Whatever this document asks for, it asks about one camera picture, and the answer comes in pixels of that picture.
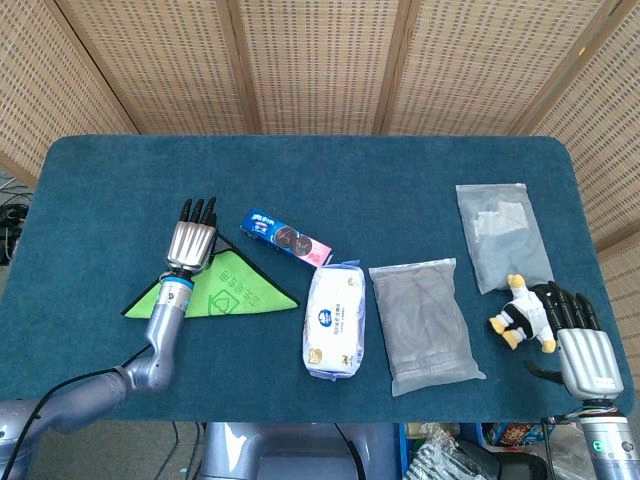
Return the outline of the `left silver and black robot hand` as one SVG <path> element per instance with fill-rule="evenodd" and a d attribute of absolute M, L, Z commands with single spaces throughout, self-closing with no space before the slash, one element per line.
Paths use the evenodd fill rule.
<path fill-rule="evenodd" d="M 215 204 L 215 196 L 184 202 L 166 255 L 172 274 L 190 279 L 210 263 L 217 239 Z"/>

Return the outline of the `right silver and black robot hand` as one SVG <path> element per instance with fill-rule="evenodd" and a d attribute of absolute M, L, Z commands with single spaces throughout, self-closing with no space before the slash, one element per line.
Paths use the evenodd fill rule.
<path fill-rule="evenodd" d="M 564 386 L 586 404 L 613 403 L 624 385 L 612 343 L 590 300 L 553 281 L 534 286 L 533 292 L 545 309 L 561 369 L 544 370 L 527 361 L 527 370 L 539 379 Z"/>

